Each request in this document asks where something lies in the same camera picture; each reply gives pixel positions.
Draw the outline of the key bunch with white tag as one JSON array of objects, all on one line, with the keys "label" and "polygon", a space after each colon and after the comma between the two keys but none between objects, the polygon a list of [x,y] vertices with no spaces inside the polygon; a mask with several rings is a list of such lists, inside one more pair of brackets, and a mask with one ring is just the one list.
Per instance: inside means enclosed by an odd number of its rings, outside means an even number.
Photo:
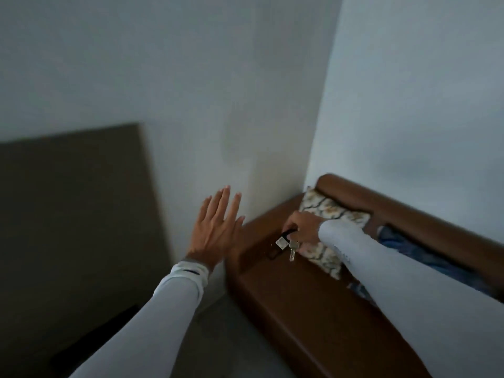
[{"label": "key bunch with white tag", "polygon": [[297,230],[295,228],[288,229],[280,235],[280,237],[275,241],[275,245],[281,250],[289,250],[289,261],[293,262],[297,250],[299,249],[299,242],[291,240],[289,236],[295,233]]}]

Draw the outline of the person's right hand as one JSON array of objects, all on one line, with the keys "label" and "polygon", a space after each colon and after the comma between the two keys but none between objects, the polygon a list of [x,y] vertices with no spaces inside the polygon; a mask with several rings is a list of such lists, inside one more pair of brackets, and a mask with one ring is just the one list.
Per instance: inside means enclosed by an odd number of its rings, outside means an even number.
[{"label": "person's right hand", "polygon": [[294,211],[293,213],[290,214],[286,222],[289,219],[304,219],[305,221],[304,224],[305,241],[300,243],[308,243],[315,245],[321,242],[318,234],[319,228],[324,222],[327,221],[327,219],[324,219],[307,211]]}]

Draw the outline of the person's left forearm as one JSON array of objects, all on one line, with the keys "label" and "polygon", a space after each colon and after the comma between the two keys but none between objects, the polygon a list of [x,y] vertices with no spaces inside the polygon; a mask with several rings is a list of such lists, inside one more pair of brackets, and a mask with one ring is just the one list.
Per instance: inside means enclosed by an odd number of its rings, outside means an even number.
[{"label": "person's left forearm", "polygon": [[209,276],[202,262],[175,264],[140,311],[69,378],[169,378]]}]

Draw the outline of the brown wooden sofa frame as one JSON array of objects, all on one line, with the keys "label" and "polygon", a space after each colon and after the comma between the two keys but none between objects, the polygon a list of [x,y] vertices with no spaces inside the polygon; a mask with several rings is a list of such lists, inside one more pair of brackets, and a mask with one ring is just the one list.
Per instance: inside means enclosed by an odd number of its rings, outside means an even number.
[{"label": "brown wooden sofa frame", "polygon": [[[334,174],[316,191],[371,215],[364,232],[389,225],[409,240],[485,277],[504,303],[504,245]],[[351,292],[350,273],[330,277],[275,242],[303,193],[245,225],[225,262],[228,292],[299,378],[431,378],[396,329]]]}]

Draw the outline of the person's left hand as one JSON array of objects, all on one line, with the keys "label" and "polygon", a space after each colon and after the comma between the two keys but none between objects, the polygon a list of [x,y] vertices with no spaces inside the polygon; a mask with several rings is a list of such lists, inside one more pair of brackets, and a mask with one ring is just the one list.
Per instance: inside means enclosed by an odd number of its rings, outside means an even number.
[{"label": "person's left hand", "polygon": [[230,241],[231,220],[238,218],[242,194],[237,192],[234,197],[230,197],[229,204],[224,216],[224,220],[217,219],[217,208],[221,197],[222,189],[219,189],[212,197],[210,203],[208,221],[198,224],[198,215],[194,224],[190,245],[186,258],[206,266],[210,273],[224,260],[230,251],[236,247],[237,242]]}]

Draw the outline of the blue cloth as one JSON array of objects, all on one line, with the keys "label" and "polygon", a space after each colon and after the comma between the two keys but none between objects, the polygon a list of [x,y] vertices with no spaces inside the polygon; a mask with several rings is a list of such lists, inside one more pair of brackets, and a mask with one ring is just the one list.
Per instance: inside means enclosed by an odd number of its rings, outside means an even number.
[{"label": "blue cloth", "polygon": [[440,252],[425,248],[392,227],[379,226],[376,237],[372,237],[372,240],[489,297],[498,301],[501,299],[501,293],[488,284],[482,274],[473,267],[465,266]]}]

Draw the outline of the person's right forearm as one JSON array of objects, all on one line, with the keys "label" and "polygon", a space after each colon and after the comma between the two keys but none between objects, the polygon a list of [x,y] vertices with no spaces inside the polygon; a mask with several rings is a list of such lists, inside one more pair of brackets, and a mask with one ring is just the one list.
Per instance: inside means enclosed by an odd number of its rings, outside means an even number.
[{"label": "person's right forearm", "polygon": [[318,236],[433,378],[504,378],[504,304],[379,244],[352,222],[325,221]]}]

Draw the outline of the dark brown panel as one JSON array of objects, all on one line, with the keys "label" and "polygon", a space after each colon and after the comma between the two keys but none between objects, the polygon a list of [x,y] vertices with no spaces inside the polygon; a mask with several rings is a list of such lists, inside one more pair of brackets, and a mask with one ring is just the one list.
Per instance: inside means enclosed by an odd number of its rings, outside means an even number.
[{"label": "dark brown panel", "polygon": [[0,141],[0,378],[53,375],[170,266],[138,124]]}]

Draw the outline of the floral patterned cushion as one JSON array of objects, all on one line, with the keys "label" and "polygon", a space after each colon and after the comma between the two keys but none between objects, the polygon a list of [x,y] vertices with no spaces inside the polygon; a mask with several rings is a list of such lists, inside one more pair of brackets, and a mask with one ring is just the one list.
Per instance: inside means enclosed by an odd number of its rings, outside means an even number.
[{"label": "floral patterned cushion", "polygon": [[[371,219],[369,213],[363,211],[353,211],[337,203],[335,200],[325,197],[313,188],[308,188],[301,201],[299,211],[310,212],[324,219],[341,219],[353,222],[359,228],[364,229]],[[317,267],[321,268],[330,277],[339,280],[343,262],[337,252],[326,247],[322,243],[316,245],[301,245],[299,254]]]}]

